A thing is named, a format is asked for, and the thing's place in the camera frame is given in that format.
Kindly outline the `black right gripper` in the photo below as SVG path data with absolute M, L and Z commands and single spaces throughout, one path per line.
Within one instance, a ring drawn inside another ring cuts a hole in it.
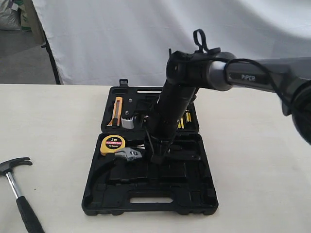
M 184 128 L 180 129 L 181 132 L 197 132 L 197 118 L 193 105 L 196 93 L 197 89 L 194 87 L 166 82 L 157 102 L 137 99 L 131 94 L 129 98 L 132 101 L 123 103 L 123 118 L 132 117 L 135 114 L 147 117 L 144 145 L 152 163 L 162 163 L 162 157 L 165 157 L 170 149 L 181 118 L 184 121 Z M 190 111 L 191 122 L 186 121 L 187 110 Z

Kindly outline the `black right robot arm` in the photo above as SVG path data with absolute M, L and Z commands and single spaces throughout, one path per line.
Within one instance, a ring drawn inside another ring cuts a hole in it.
M 177 125 L 198 89 L 228 91 L 245 87 L 275 93 L 284 116 L 306 141 L 311 140 L 311 60 L 309 57 L 250 60 L 219 48 L 208 52 L 169 53 L 166 81 L 146 116 L 145 147 L 161 164 L 176 137 Z

